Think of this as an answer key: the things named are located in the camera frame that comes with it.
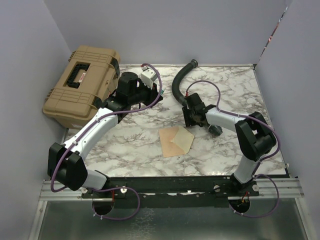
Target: curved black tube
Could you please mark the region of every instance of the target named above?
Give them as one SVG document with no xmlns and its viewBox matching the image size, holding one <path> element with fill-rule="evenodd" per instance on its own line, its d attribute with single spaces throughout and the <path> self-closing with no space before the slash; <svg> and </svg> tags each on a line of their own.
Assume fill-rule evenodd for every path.
<svg viewBox="0 0 320 240">
<path fill-rule="evenodd" d="M 187 105 L 184 95 L 180 92 L 180 83 L 184 77 L 191 72 L 192 69 L 198 67 L 198 62 L 194 59 L 191 60 L 187 65 L 185 65 L 174 77 L 171 90 L 174 98 L 181 103 L 184 107 Z"/>
</svg>

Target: brown cardboard piece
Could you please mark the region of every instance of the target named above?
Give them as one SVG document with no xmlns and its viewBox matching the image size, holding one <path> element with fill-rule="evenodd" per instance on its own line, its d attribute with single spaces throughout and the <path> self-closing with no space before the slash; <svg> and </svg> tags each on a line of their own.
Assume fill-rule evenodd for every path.
<svg viewBox="0 0 320 240">
<path fill-rule="evenodd" d="M 187 154 L 195 138 L 182 126 L 159 129 L 164 158 Z"/>
</svg>

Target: marble table top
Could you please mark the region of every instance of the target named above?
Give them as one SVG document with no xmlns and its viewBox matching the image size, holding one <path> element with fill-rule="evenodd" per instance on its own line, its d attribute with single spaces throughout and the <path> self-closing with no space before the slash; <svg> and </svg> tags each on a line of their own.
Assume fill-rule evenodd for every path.
<svg viewBox="0 0 320 240">
<path fill-rule="evenodd" d="M 204 127 L 188 127 L 194 135 L 189 153 L 163 157 L 158 130 L 185 126 L 182 107 L 171 92 L 171 83 L 181 68 L 157 67 L 163 81 L 163 101 L 151 109 L 128 114 L 107 132 L 87 156 L 85 165 L 88 169 L 110 177 L 215 176 L 231 175 L 236 170 L 242 152 L 236 134 L 227 129 L 223 129 L 221 136 L 213 137 Z M 120 72 L 139 74 L 141 69 L 121 66 Z M 219 86 L 222 109 L 249 114 L 258 111 L 268 119 L 251 66 L 198 67 L 182 81 L 181 92 L 196 80 L 213 81 Z M 195 84 L 190 89 L 192 92 L 197 92 L 206 105 L 217 102 L 216 89 L 207 83 Z M 68 136 L 75 133 L 77 130 L 71 129 Z M 281 154 L 265 160 L 258 173 L 285 174 Z"/>
</svg>

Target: wall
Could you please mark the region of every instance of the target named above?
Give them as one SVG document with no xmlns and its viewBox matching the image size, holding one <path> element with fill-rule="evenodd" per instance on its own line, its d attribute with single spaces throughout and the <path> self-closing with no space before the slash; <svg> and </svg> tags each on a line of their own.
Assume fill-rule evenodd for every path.
<svg viewBox="0 0 320 240">
<path fill-rule="evenodd" d="M 285 0 L 44 0 L 71 51 L 114 48 L 123 64 L 255 64 Z"/>
<path fill-rule="evenodd" d="M 284 159 L 299 176 L 320 237 L 319 9 L 319 0 L 292 1 L 256 73 Z"/>
<path fill-rule="evenodd" d="M 2 1 L 0 32 L 0 238 L 25 240 L 48 149 L 63 135 L 42 105 L 70 51 L 42 0 Z"/>
</svg>

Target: purple cable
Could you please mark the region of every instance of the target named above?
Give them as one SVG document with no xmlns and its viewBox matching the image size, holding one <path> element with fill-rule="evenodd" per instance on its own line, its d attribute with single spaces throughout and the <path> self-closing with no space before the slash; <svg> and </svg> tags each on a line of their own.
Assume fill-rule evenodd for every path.
<svg viewBox="0 0 320 240">
<path fill-rule="evenodd" d="M 218 109 L 219 112 L 222 112 L 222 113 L 224 113 L 224 114 L 228 114 L 228 115 L 231 115 L 231 116 L 234 116 L 234 117 L 241 117 L 241 118 L 250 119 L 250 120 L 252 120 L 252 121 L 255 121 L 255 122 L 257 122 L 257 123 L 265 126 L 265 127 L 268 128 L 270 131 L 272 131 L 272 133 L 274 134 L 274 136 L 275 136 L 275 138 L 276 138 L 276 141 L 277 141 L 277 143 L 278 143 L 278 146 L 277 146 L 276 150 L 275 150 L 272 154 L 267 155 L 267 156 L 261 158 L 261 159 L 258 161 L 258 163 L 257 163 L 257 165 L 256 165 L 256 167 L 255 167 L 255 169 L 254 169 L 254 171 L 253 171 L 253 174 L 255 174 L 256 171 L 257 171 L 257 169 L 258 169 L 258 167 L 260 166 L 260 164 L 261 164 L 261 162 L 262 162 L 263 160 L 266 160 L 266 159 L 268 159 L 268 158 L 273 157 L 274 155 L 276 155 L 276 154 L 280 151 L 280 146 L 281 146 L 281 144 L 280 144 L 280 138 L 279 138 L 279 136 L 277 135 L 277 133 L 275 132 L 275 130 L 274 130 L 272 127 L 270 127 L 268 124 L 264 123 L 263 121 L 260 121 L 260 120 L 258 120 L 258 119 L 256 119 L 256 118 L 252 117 L 252 116 L 247 116 L 247 115 L 242 115 L 242 114 L 236 114 L 236 113 L 234 113 L 234 112 L 225 111 L 225 110 L 220 109 L 220 108 L 219 108 L 219 103 L 220 103 L 220 99 L 221 99 L 221 92 L 220 92 L 219 87 L 218 87 L 215 83 L 213 83 L 213 82 L 211 82 L 211 81 L 207 81 L 207 80 L 198 80 L 198 81 L 195 81 L 195 82 L 191 83 L 191 84 L 188 86 L 188 88 L 186 89 L 185 92 L 187 93 L 188 90 L 190 89 L 190 87 L 191 87 L 192 85 L 196 84 L 196 83 L 208 83 L 208 84 L 213 85 L 213 86 L 217 89 L 217 91 L 218 91 L 218 101 L 216 102 L 216 109 Z M 276 190 L 276 195 L 277 195 L 276 204 L 275 204 L 274 207 L 271 209 L 271 211 L 269 211 L 268 213 L 259 215 L 259 216 L 251 216 L 251 215 L 246 215 L 246 214 L 240 213 L 240 212 L 234 210 L 234 208 L 233 208 L 231 205 L 229 205 L 230 208 L 233 210 L 233 212 L 234 212 L 235 214 L 238 214 L 238 215 L 240 215 L 240 216 L 247 217 L 247 218 L 254 218 L 254 219 L 264 218 L 264 217 L 267 217 L 267 216 L 271 215 L 271 214 L 277 209 L 277 207 L 279 206 L 280 196 L 279 196 L 279 190 L 278 190 L 278 187 L 277 187 L 276 183 L 271 179 L 271 177 L 269 177 L 269 176 L 267 176 L 267 175 L 265 175 L 265 174 L 258 174 L 254 179 L 257 179 L 257 178 L 260 177 L 260 176 L 263 176 L 263 177 L 269 179 L 269 180 L 273 183 L 273 185 L 274 185 L 274 187 L 275 187 L 275 190 Z"/>
<path fill-rule="evenodd" d="M 269 212 L 267 212 L 267 213 L 265 213 L 265 214 L 258 215 L 258 216 L 254 216 L 254 215 L 247 215 L 247 214 L 238 212 L 238 211 L 236 211 L 236 210 L 229 204 L 229 207 L 233 210 L 233 212 L 234 212 L 235 214 L 240 215 L 240 216 L 242 216 L 242 217 L 250 218 L 250 219 L 259 219 L 259 218 L 264 218 L 264 217 L 270 216 L 270 215 L 273 214 L 273 213 L 275 212 L 275 210 L 278 208 L 279 203 L 280 203 L 280 195 L 279 195 L 279 189 L 278 189 L 275 181 L 273 181 L 273 180 L 271 179 L 271 177 L 269 177 L 269 176 L 267 176 L 267 175 L 265 175 L 265 174 L 258 174 L 257 176 L 255 176 L 254 179 L 257 179 L 257 178 L 259 178 L 260 176 L 263 176 L 263 177 L 269 179 L 269 180 L 272 182 L 272 184 L 274 185 L 274 187 L 275 187 L 275 190 L 276 190 L 276 203 L 275 203 L 274 207 L 273 207 Z"/>
<path fill-rule="evenodd" d="M 160 74 L 158 72 L 158 70 L 156 70 L 156 68 L 154 66 L 152 66 L 151 64 L 149 63 L 143 63 L 141 65 L 141 67 L 143 66 L 149 66 L 150 68 L 152 68 L 155 72 L 155 74 L 157 75 L 158 77 L 158 80 L 159 80 L 159 92 L 158 92 L 158 95 L 156 96 L 155 100 L 150 103 L 148 106 L 144 107 L 144 108 L 140 108 L 140 109 L 135 109 L 135 110 L 126 110 L 126 111 L 115 111 L 115 112 L 111 112 L 111 113 L 108 113 L 108 114 L 105 114 L 101 117 L 98 118 L 98 121 L 101 121 L 103 120 L 104 118 L 107 118 L 109 116 L 112 116 L 112 115 L 117 115 L 117 114 L 130 114 L 130 113 L 137 113 L 137 112 L 140 112 L 140 111 L 143 111 L 143 110 L 146 110 L 146 109 L 149 109 L 151 108 L 153 105 L 155 105 L 157 103 L 157 101 L 159 100 L 160 96 L 161 96 L 161 91 L 162 91 L 162 81 L 161 81 L 161 77 L 160 77 Z M 75 140 L 75 142 L 77 143 L 79 140 L 81 140 L 83 138 L 83 136 L 94 126 L 96 125 L 98 122 L 97 121 L 94 121 L 93 123 L 91 123 L 84 131 L 82 134 L 80 134 L 80 136 Z M 57 192 L 60 192 L 61 190 L 65 189 L 66 186 L 62 187 L 62 188 L 59 188 L 59 189 L 55 189 L 54 188 L 54 183 L 55 183 L 55 180 L 56 180 L 56 176 L 57 176 L 57 173 L 58 173 L 58 169 L 61 165 L 61 163 L 63 162 L 63 160 L 65 159 L 65 157 L 67 156 L 67 154 L 69 153 L 69 151 L 75 146 L 74 143 L 72 143 L 70 145 L 70 147 L 64 152 L 64 154 L 61 156 L 60 160 L 58 161 L 54 171 L 53 171 L 53 174 L 52 174 L 52 178 L 51 178 L 51 183 L 50 183 L 50 189 L 52 192 L 54 193 L 57 193 Z"/>
<path fill-rule="evenodd" d="M 137 193 L 137 191 L 134 190 L 133 188 L 127 187 L 127 186 L 120 186 L 120 187 L 114 187 L 114 188 L 109 188 L 109 189 L 104 189 L 104 190 L 97 190 L 97 189 L 93 189 L 93 190 L 96 191 L 96 192 L 99 192 L 99 193 L 103 193 L 103 192 L 110 192 L 110 191 L 119 190 L 119 189 L 128 189 L 128 190 L 131 190 L 132 192 L 134 192 L 134 194 L 138 198 L 138 206 L 136 207 L 135 211 L 130 216 L 120 217 L 120 218 L 111 217 L 111 216 L 104 216 L 104 215 L 97 214 L 96 210 L 95 210 L 95 207 L 92 204 L 92 210 L 94 212 L 93 216 L 97 215 L 97 216 L 99 216 L 99 217 L 101 217 L 103 219 L 109 219 L 109 220 L 114 220 L 114 221 L 123 221 L 123 220 L 128 220 L 128 219 L 132 218 L 134 215 L 136 215 L 138 213 L 138 211 L 140 209 L 140 198 L 139 198 L 139 194 Z"/>
</svg>

